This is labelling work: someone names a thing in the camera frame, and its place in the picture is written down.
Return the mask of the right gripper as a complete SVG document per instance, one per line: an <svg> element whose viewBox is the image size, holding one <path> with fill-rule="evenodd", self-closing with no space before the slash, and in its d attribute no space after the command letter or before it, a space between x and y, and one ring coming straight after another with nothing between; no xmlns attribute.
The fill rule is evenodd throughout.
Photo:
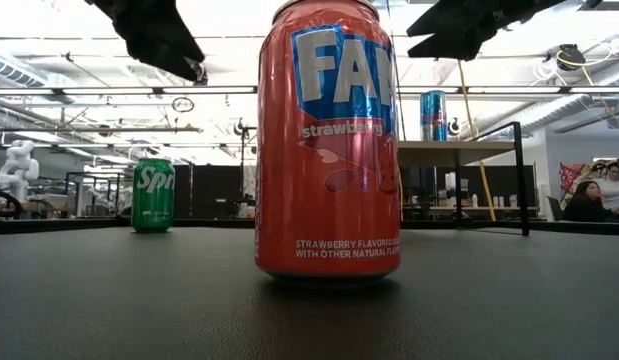
<svg viewBox="0 0 619 360"><path fill-rule="evenodd" d="M410 58L473 60L500 24L528 21L563 0L439 0L406 31L428 38L408 51Z"/></svg>

